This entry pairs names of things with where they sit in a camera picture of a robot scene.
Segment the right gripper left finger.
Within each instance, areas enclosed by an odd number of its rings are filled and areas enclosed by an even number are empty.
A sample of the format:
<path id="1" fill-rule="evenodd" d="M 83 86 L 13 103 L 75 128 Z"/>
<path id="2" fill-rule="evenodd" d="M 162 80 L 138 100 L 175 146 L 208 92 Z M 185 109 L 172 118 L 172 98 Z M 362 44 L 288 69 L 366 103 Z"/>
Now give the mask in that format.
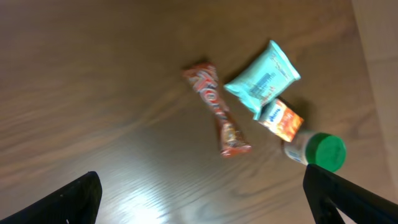
<path id="1" fill-rule="evenodd" d="M 102 192 L 98 174 L 90 171 L 1 224 L 94 224 Z"/>

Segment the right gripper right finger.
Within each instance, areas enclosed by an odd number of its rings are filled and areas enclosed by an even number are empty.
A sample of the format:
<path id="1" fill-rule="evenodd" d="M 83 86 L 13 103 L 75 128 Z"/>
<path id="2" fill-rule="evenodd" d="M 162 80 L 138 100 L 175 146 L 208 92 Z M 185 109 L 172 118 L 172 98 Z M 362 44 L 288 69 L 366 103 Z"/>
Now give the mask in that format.
<path id="1" fill-rule="evenodd" d="M 307 166 L 303 189 L 316 223 L 343 223 L 342 211 L 356 223 L 397 224 L 397 204 L 318 165 Z"/>

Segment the green lid jar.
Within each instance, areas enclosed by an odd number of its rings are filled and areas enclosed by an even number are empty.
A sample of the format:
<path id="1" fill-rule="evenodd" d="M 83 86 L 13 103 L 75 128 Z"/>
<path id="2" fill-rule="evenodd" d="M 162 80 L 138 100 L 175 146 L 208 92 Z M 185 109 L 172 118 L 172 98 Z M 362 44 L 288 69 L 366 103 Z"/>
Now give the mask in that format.
<path id="1" fill-rule="evenodd" d="M 316 131 L 299 131 L 291 142 L 282 143 L 282 149 L 294 161 L 330 172 L 338 171 L 346 159 L 346 145 L 340 137 Z"/>

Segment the small orange snack box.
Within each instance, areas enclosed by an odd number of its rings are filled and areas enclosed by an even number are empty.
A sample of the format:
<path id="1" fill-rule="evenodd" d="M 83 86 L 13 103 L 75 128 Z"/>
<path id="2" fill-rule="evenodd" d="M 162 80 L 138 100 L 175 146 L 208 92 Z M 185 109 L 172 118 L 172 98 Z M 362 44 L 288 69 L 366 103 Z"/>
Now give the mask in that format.
<path id="1" fill-rule="evenodd" d="M 272 100 L 262 112 L 258 123 L 286 142 L 291 142 L 303 123 L 303 118 L 282 100 Z"/>

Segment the teal toilet tissue pack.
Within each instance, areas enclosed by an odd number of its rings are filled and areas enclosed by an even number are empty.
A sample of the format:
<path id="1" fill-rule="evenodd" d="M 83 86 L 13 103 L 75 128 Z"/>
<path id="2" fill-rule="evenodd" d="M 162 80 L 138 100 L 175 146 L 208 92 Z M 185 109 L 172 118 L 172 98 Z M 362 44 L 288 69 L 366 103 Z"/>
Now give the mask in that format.
<path id="1" fill-rule="evenodd" d="M 270 40 L 265 51 L 245 71 L 224 85 L 251 112 L 254 120 L 262 109 L 293 82 L 301 79 L 279 45 Z"/>

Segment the red chocolate bar wrapper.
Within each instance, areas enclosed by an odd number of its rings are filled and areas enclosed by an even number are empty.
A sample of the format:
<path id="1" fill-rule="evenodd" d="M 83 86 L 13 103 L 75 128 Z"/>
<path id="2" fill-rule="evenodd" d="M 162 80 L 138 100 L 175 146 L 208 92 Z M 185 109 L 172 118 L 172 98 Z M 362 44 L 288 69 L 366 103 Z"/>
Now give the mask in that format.
<path id="1" fill-rule="evenodd" d="M 183 77 L 214 114 L 221 155 L 232 157 L 249 152 L 251 145 L 245 140 L 219 94 L 216 67 L 210 62 L 198 63 L 184 70 Z"/>

